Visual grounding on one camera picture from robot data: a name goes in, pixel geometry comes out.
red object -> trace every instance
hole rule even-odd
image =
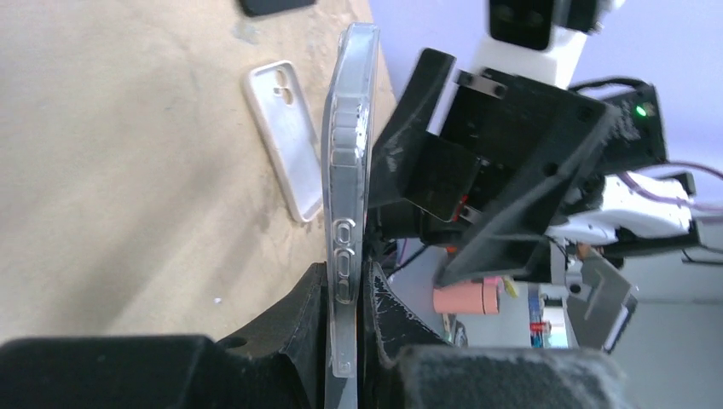
[[[454,217],[452,217],[452,222],[457,222],[457,219],[460,218],[460,213],[462,212],[462,209],[464,209],[465,203],[467,203],[467,195],[464,195],[462,197],[462,200],[460,201],[460,207],[458,207],[457,212],[454,213]]]
[[[530,332],[549,332],[552,329],[552,325],[549,322],[530,322]]]

screw hole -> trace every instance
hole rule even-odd
[[[282,70],[276,70],[276,83],[282,88],[288,84],[288,78],[286,78],[286,74]]]
[[[536,13],[536,12],[530,12],[527,14],[527,25],[530,27],[539,27],[542,26],[542,23],[545,21],[545,19],[542,18],[542,14]]]
[[[558,173],[558,164],[549,163],[542,166],[542,173],[547,176],[555,176]]]
[[[495,86],[495,90],[493,91],[495,93],[495,96],[498,98],[502,98],[505,96],[505,93],[507,92],[507,88],[505,88],[502,85]]]
[[[462,75],[460,76],[460,85],[465,87],[469,84],[472,84],[472,75]]]
[[[248,341],[246,341],[246,338],[243,337],[225,337],[218,342],[218,346],[223,349],[234,349],[243,347],[247,343]]]
[[[580,107],[580,110],[577,112],[577,119],[580,120],[580,122],[587,122],[593,117],[593,110],[590,107]]]

white phone case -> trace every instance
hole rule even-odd
[[[309,106],[292,63],[282,60],[251,70],[245,92],[292,217],[314,220],[323,206],[321,165]]]

yellow object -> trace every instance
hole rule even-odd
[[[512,279],[512,277],[502,277],[502,284],[505,286],[505,292],[507,295],[512,298],[517,298],[519,296],[518,286],[515,284],[515,280]]]

white wall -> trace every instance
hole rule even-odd
[[[640,407],[723,407],[723,305],[642,303],[612,357]]]
[[[529,348],[527,286],[520,284],[519,287],[519,298],[500,295],[497,315],[457,315],[457,320],[465,325],[471,347]]]
[[[705,227],[703,242],[711,247],[723,248],[723,227]],[[723,255],[706,251],[691,250],[689,254],[694,259],[723,261]],[[723,266],[684,264],[682,259],[679,251],[628,259],[622,275],[638,286],[636,297],[640,301],[723,301]]]

